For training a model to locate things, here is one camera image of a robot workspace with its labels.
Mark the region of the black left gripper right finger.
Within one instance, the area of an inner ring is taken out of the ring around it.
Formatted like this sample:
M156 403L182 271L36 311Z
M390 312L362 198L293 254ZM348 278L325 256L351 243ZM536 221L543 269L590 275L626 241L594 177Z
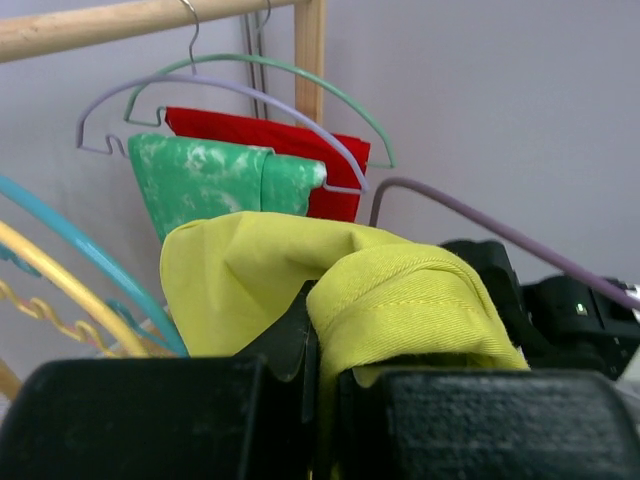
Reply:
M340 378L343 479L635 479L639 436L605 377L386 369Z

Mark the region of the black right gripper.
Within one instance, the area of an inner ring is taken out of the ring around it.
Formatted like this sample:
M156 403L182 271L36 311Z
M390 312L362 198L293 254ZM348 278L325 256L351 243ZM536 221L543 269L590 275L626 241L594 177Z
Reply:
M512 344L531 367L549 366L550 343L531 324L504 245L495 240L452 240L441 247L467 262L480 276Z

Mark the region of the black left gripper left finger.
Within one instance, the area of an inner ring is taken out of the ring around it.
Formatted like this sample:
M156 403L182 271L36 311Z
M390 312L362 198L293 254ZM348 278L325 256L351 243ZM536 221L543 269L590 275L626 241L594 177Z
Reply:
M59 360L1 426L5 479L306 479L317 337L305 283L228 357Z

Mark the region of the yellow-green trousers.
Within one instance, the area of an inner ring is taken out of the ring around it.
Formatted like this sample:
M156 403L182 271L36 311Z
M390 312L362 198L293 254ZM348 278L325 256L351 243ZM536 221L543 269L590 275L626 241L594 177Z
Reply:
M302 286L320 345L317 479L337 479L339 375L400 356L526 369L477 272L453 253L363 225L267 212L197 220L165 239L160 277L193 356L231 356Z

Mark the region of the red trousers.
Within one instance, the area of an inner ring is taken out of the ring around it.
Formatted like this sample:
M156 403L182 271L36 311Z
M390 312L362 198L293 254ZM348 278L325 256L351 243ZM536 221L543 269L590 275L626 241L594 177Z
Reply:
M169 107L165 122L178 136L270 147L278 154L321 161L326 165L330 183L350 188L359 186L348 162L319 136L302 127L182 107ZM353 222L359 203L357 195L318 188L311 193L307 215Z

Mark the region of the green white tie-dye trousers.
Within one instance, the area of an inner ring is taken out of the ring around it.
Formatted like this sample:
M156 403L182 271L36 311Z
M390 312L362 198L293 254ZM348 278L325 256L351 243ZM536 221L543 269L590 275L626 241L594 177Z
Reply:
M323 163L271 148L155 133L128 139L130 162L158 237L240 211L306 215Z

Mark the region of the mint green hanger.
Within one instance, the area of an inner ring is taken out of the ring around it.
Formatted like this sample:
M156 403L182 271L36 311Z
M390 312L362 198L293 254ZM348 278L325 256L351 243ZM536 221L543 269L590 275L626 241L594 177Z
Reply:
M333 94L343 103L351 107L378 134L386 149L388 162L380 163L380 168L396 167L396 157L391 140L378 122L353 98L320 77L325 65L325 33L326 3L324 1L303 1L294 6L295 63L286 64L273 58L235 53L220 53L196 56L190 54L187 59L180 60L157 71L159 75L170 74L189 66L193 74L197 73L199 63L215 61L238 61L260 66L270 66L287 71L296 76L296 106L303 113L308 113L313 120L323 118L323 94L325 90Z

